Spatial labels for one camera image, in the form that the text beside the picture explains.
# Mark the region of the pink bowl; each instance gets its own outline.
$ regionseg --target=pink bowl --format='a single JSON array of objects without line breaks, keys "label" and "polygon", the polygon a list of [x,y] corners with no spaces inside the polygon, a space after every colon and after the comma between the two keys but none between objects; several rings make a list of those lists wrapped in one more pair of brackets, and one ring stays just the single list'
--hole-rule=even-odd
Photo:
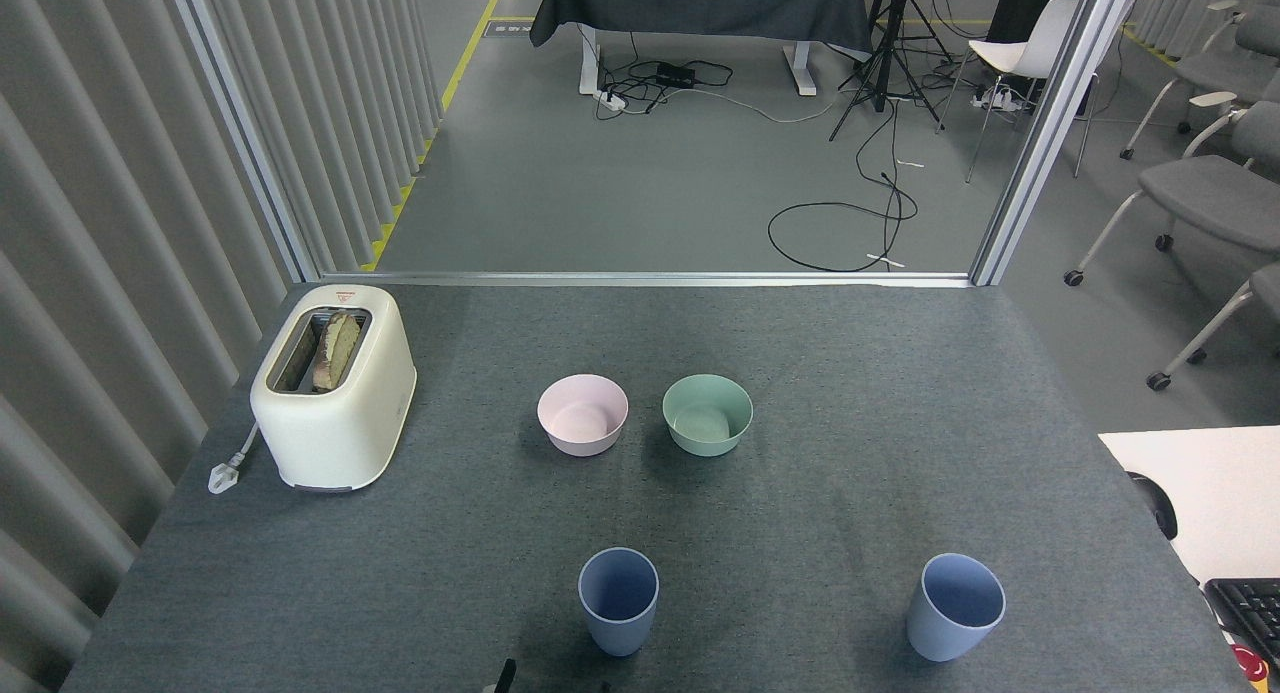
[{"label": "pink bowl", "polygon": [[538,400],[538,423],[571,456],[603,453],[626,420],[627,395],[617,383],[590,373],[558,379]]}]

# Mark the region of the tripod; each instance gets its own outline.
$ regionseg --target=tripod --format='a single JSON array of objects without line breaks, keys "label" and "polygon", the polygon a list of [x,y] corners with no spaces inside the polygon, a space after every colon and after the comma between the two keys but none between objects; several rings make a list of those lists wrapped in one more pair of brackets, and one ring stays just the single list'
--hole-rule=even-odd
[{"label": "tripod", "polygon": [[[893,46],[899,41],[932,40],[938,44],[938,47],[942,50],[942,55],[947,59],[947,63],[955,63],[955,60],[952,60],[951,54],[947,53],[946,46],[942,45],[942,41],[938,38],[938,33],[933,29],[932,23],[929,23],[929,19],[924,15],[924,12],[920,10],[920,5],[916,4],[915,0],[890,0],[888,5],[883,9],[881,8],[881,1],[883,0],[872,1],[870,20],[870,27],[876,28],[879,26],[877,20],[881,15],[887,18],[886,24],[882,28],[879,45],[876,46],[876,51],[872,53],[872,56],[864,64],[860,64],[859,68],[854,70],[854,74],[845,78],[845,82],[840,85],[840,87],[845,87],[855,77],[861,76],[861,83],[858,86],[858,92],[854,94],[854,100],[849,101],[845,114],[840,117],[840,122],[836,123],[836,128],[831,132],[831,137],[827,138],[828,141],[836,141],[836,135],[840,133],[840,128],[845,124],[845,119],[849,118],[849,114],[854,110],[855,105],[864,101],[873,101],[876,113],[882,113],[884,110],[884,99],[888,96],[923,101],[924,108],[929,110],[929,115],[932,115],[934,120],[938,119],[937,110],[933,110],[933,105],[929,102],[929,99],[924,96],[924,88],[920,87],[920,83],[914,76],[911,76],[911,70],[908,68],[906,60],[902,59],[902,55],[899,54],[897,49]],[[928,28],[929,33],[927,36],[901,35],[902,14],[906,10],[908,3],[911,4],[911,8],[915,9],[920,20],[924,22],[924,27]],[[888,74],[890,65],[892,63],[896,63],[902,73],[906,74],[906,83],[909,86],[908,94],[891,94],[888,91]]]}]

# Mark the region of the table leg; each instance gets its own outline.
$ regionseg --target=table leg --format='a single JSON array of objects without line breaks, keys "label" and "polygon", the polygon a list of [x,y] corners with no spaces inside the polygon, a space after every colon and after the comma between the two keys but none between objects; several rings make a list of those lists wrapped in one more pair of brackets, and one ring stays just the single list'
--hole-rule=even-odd
[{"label": "table leg", "polygon": [[599,79],[600,46],[595,42],[595,28],[581,26],[582,31],[582,73],[577,79],[577,92],[584,96],[595,94],[595,82]]},{"label": "table leg", "polygon": [[782,55],[787,58],[791,77],[796,79],[796,91],[801,96],[817,96],[818,83],[813,82],[813,73],[809,70],[809,41],[782,46]]}]

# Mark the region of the toaster slot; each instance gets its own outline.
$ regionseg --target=toaster slot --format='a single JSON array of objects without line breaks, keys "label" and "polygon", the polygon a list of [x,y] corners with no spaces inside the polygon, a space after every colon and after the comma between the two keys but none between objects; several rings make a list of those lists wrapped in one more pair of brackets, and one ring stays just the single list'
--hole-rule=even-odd
[{"label": "toaster slot", "polygon": [[[320,396],[315,389],[315,368],[324,338],[325,325],[335,313],[346,313],[360,324],[360,334],[356,337],[355,348],[349,361],[355,361],[360,355],[360,347],[365,342],[365,333],[372,320],[372,314],[364,309],[319,307],[298,316],[297,324],[289,332],[280,356],[275,360],[266,377],[268,388],[276,393],[292,393],[296,396]],[[351,363],[343,370],[343,379]]]}]

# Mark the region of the bread slice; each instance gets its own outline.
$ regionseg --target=bread slice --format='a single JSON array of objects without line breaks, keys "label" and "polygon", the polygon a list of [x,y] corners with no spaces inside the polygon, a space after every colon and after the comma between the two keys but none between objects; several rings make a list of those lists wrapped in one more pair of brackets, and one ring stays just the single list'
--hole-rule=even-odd
[{"label": "bread slice", "polygon": [[316,369],[312,386],[317,393],[328,393],[342,383],[342,375],[351,364],[351,354],[360,339],[360,322],[346,313],[329,316],[316,351]]}]

